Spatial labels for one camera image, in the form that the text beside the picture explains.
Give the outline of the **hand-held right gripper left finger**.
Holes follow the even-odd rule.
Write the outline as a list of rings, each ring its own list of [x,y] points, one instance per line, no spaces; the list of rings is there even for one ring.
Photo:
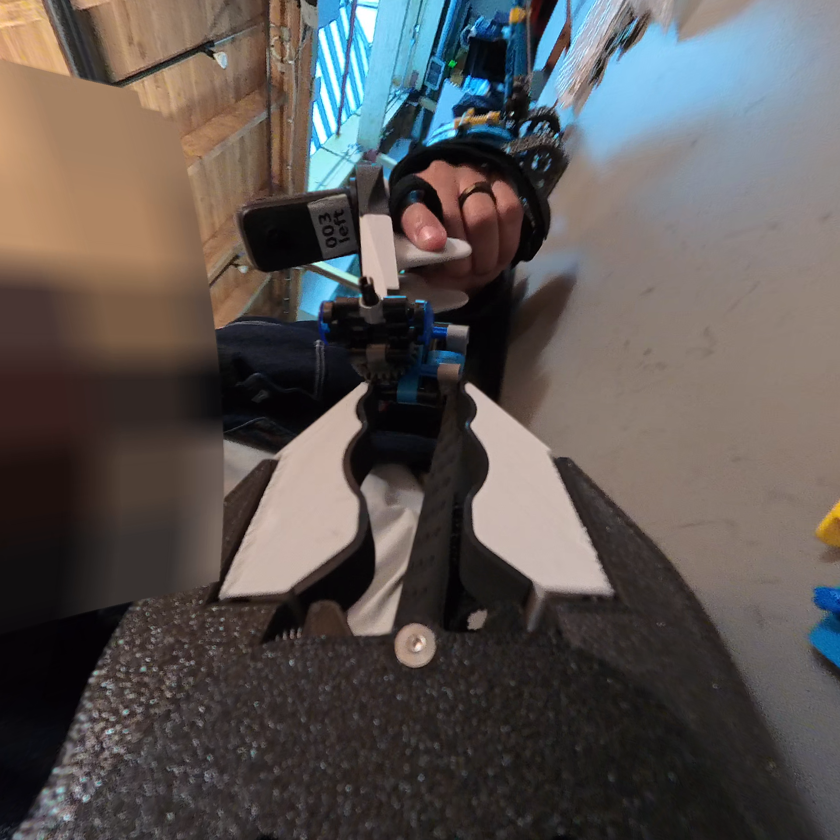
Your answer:
[[[371,468],[360,384],[274,458],[275,467],[221,583],[220,602],[333,600],[372,583],[372,533],[360,483]]]

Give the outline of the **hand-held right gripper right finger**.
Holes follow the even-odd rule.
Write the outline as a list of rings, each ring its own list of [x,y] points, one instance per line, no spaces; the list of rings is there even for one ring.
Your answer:
[[[459,394],[464,499],[458,576],[486,608],[538,621],[558,601],[611,601],[615,589],[550,448],[473,384]]]

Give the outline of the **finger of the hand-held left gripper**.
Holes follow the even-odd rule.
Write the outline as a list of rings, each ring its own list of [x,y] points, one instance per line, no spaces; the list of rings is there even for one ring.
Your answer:
[[[360,215],[360,309],[382,309],[400,290],[392,220],[387,214]]]
[[[411,305],[419,304],[432,309],[435,314],[451,312],[464,307],[469,302],[466,292],[449,287],[431,284],[427,279],[401,279],[401,296]]]

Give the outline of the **black blue brick assembly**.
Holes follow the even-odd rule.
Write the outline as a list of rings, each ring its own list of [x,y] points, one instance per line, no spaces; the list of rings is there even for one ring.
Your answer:
[[[424,299],[340,297],[321,304],[318,325],[381,403],[440,408],[462,381],[469,328],[437,321]]]

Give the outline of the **yellow blue brick assembly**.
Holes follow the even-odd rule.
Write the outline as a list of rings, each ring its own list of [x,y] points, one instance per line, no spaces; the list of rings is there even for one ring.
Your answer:
[[[816,527],[815,536],[828,549],[839,550],[839,502]],[[822,619],[812,628],[809,641],[826,662],[839,669],[839,584],[817,586],[812,600]]]

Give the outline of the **grey desk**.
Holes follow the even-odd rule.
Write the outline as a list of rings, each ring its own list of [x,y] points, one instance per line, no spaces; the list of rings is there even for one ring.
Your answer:
[[[574,122],[502,401],[660,546],[838,838],[839,2],[694,2]]]

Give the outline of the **person's left hand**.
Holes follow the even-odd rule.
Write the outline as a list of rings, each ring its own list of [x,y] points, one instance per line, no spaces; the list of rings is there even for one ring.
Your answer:
[[[418,176],[442,205],[439,220],[424,204],[408,206],[402,215],[404,235],[419,249],[437,252],[448,238],[469,244],[469,257],[427,266],[428,282],[468,294],[508,269],[518,251],[523,208],[499,174],[481,166],[434,161]]]

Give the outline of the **white shirt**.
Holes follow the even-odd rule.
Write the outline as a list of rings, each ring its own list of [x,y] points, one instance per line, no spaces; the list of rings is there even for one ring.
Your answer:
[[[403,465],[378,465],[360,483],[372,533],[372,583],[350,607],[342,607],[352,635],[384,636],[396,619],[424,491]]]

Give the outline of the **black perforated mat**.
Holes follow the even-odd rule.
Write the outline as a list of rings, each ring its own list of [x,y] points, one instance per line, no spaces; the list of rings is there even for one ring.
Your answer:
[[[466,304],[435,314],[436,322],[469,334],[461,352],[465,356],[461,379],[446,392],[437,426],[423,506],[396,611],[396,631],[411,624],[435,632],[459,627],[457,618],[466,615],[463,603],[480,605],[473,595],[466,595],[459,572],[465,504],[474,468],[465,455],[465,436],[467,421],[475,410],[463,390],[465,384],[472,384],[498,402],[515,303],[513,288],[513,270],[504,269]]]

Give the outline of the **skylight window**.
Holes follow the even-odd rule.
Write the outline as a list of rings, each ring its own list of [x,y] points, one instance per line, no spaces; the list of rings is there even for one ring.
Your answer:
[[[342,132],[364,102],[377,1],[318,3],[310,153]]]

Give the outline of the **blue toy robot model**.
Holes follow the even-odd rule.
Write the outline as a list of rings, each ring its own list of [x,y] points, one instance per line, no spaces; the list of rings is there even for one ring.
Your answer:
[[[484,142],[507,153],[545,200],[568,166],[558,113],[534,107],[522,89],[514,90],[498,109],[468,108],[455,117],[453,129],[457,138]]]

